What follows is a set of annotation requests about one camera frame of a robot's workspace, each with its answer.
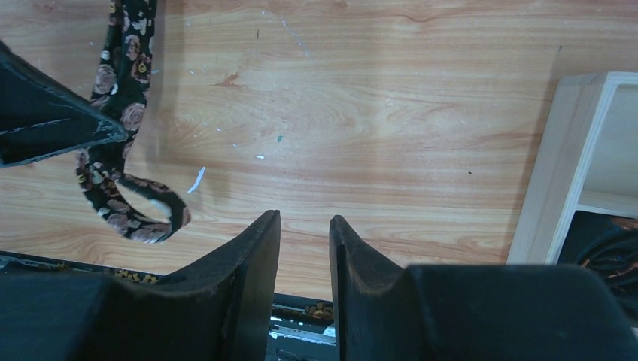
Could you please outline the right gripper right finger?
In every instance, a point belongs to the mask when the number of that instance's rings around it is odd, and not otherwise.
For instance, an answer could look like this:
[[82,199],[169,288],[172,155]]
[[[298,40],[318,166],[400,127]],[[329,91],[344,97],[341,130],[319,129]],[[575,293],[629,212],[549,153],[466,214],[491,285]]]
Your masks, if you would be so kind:
[[409,265],[330,221],[341,360],[635,360],[606,285],[572,265]]

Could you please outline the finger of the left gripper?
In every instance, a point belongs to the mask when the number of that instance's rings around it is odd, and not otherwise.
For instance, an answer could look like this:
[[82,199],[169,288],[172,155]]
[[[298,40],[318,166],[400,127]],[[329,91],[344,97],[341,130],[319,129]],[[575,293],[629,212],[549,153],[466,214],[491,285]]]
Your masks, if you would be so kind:
[[115,119],[1,43],[1,167],[125,139]]

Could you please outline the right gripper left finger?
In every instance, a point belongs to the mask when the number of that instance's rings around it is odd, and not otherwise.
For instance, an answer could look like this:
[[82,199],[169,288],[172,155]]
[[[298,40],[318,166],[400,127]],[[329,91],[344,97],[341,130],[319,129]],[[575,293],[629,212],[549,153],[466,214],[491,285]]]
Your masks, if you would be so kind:
[[263,360],[280,254],[269,210],[154,283],[104,272],[1,270],[3,360]]

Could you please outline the black pink rose tie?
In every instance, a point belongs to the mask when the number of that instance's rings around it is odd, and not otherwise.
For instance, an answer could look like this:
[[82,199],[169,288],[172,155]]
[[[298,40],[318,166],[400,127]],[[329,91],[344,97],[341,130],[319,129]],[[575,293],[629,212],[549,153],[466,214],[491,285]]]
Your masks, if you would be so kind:
[[77,182],[94,211],[118,235],[146,244],[163,242],[190,222],[185,202],[168,186],[124,171],[150,95],[156,10],[155,1],[109,3],[90,104],[122,126],[125,138],[76,155]]

